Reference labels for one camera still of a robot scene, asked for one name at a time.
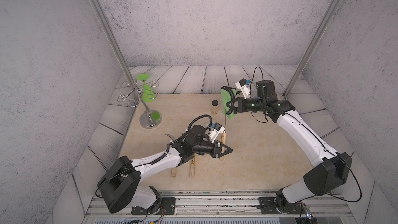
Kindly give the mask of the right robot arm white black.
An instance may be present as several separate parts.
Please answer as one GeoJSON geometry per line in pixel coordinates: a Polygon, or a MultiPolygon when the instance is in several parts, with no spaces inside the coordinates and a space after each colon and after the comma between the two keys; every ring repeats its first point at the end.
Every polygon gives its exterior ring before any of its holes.
{"type": "Polygon", "coordinates": [[[266,119],[271,119],[293,138],[313,167],[301,180],[277,191],[276,210],[288,214],[291,208],[303,200],[330,195],[331,191],[344,185],[349,175],[354,174],[351,169],[352,157],[327,144],[307,125],[288,100],[278,99],[273,81],[257,82],[256,97],[251,97],[247,82],[242,79],[235,88],[221,88],[224,114],[231,117],[238,113],[262,112],[266,119]]]}

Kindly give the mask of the green microfiber rag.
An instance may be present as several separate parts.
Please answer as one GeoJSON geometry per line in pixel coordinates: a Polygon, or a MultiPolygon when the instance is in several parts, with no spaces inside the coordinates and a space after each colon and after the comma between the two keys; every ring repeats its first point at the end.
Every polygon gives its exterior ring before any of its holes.
{"type": "Polygon", "coordinates": [[[237,90],[235,88],[223,86],[221,87],[221,97],[223,103],[222,113],[229,119],[234,119],[235,110],[231,107],[235,100],[237,90]]]}

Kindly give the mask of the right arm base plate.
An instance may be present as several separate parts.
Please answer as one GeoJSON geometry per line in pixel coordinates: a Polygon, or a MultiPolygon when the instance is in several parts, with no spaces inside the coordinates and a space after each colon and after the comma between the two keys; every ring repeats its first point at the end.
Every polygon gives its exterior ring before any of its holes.
{"type": "Polygon", "coordinates": [[[305,204],[303,202],[289,203],[281,196],[276,197],[260,197],[257,209],[261,214],[282,214],[282,215],[298,215],[305,211],[305,204]]]}

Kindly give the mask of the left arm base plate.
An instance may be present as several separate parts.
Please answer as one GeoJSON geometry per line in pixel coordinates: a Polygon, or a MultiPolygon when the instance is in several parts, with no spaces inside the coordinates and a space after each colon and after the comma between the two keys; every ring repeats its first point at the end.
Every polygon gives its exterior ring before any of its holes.
{"type": "Polygon", "coordinates": [[[176,207],[176,198],[162,198],[161,201],[156,200],[155,203],[148,209],[134,206],[131,214],[138,215],[174,215],[176,207]]]}

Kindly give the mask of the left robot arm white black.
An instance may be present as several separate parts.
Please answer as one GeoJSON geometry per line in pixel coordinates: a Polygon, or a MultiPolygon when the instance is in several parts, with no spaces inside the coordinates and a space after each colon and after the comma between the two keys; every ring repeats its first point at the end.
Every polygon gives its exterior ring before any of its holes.
{"type": "Polygon", "coordinates": [[[181,166],[191,161],[195,154],[221,158],[232,151],[219,141],[211,141],[205,127],[194,125],[179,138],[170,141],[163,152],[133,160],[127,156],[118,158],[100,179],[97,188],[111,214],[129,204],[146,210],[148,214],[155,214],[161,208],[162,197],[153,186],[140,186],[145,179],[181,166]]]}

